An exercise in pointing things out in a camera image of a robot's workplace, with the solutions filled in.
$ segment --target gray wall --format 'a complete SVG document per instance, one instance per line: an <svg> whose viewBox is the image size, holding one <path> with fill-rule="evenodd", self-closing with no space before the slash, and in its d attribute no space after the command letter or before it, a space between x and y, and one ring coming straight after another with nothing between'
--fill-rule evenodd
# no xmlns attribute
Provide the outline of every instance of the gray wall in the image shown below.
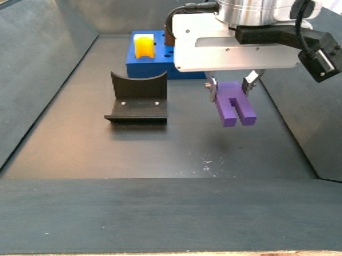
<svg viewBox="0 0 342 256"><path fill-rule="evenodd" d="M63 1L0 8L0 166L98 37Z"/></svg>
<svg viewBox="0 0 342 256"><path fill-rule="evenodd" d="M342 17L324 10L312 22L342 44ZM319 84L307 69L269 70L264 82L321 178L342 181L342 74Z"/></svg>
<svg viewBox="0 0 342 256"><path fill-rule="evenodd" d="M164 29L169 12L202 0L66 0L101 34L132 34L133 30Z"/></svg>

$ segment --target blue block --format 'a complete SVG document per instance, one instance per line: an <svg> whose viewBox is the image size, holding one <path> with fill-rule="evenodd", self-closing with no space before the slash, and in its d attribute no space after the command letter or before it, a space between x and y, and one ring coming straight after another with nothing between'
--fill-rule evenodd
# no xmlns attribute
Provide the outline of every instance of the blue block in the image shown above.
<svg viewBox="0 0 342 256"><path fill-rule="evenodd" d="M134 35L154 34L156 58L136 58ZM160 76L168 71L168 79L206 79L205 72L180 72L174 64L174 47L165 45L164 30L134 31L126 60L130 78L149 78Z"/></svg>

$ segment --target black bracket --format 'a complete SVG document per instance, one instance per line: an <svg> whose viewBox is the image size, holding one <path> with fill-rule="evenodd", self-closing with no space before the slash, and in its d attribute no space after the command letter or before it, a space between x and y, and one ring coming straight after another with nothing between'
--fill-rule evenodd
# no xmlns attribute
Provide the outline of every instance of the black bracket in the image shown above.
<svg viewBox="0 0 342 256"><path fill-rule="evenodd" d="M168 73L148 79L125 78L112 72L116 91L113 114L105 118L124 124L166 124Z"/></svg>
<svg viewBox="0 0 342 256"><path fill-rule="evenodd" d="M304 28L303 34L316 54L308 58L303 51L299 57L316 81L323 82L342 72L342 47L331 33ZM236 38L241 44L277 43L301 49L295 26L238 26Z"/></svg>

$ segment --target yellow object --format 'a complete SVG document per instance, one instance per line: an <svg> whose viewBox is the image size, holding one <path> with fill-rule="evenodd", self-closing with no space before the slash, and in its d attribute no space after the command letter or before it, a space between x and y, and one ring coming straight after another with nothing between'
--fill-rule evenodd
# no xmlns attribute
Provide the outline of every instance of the yellow object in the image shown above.
<svg viewBox="0 0 342 256"><path fill-rule="evenodd" d="M156 58L156 38L154 34L136 34L136 58L142 57Z"/></svg>

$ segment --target purple block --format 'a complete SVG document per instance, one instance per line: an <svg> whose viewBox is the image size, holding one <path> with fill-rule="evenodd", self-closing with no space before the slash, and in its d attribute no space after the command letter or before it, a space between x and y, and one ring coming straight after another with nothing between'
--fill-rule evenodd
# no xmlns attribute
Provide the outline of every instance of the purple block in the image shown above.
<svg viewBox="0 0 342 256"><path fill-rule="evenodd" d="M224 127L232 127L237 124L237 114L233 108L237 109L244 126L256 124L257 114L238 81L218 83L216 103Z"/></svg>

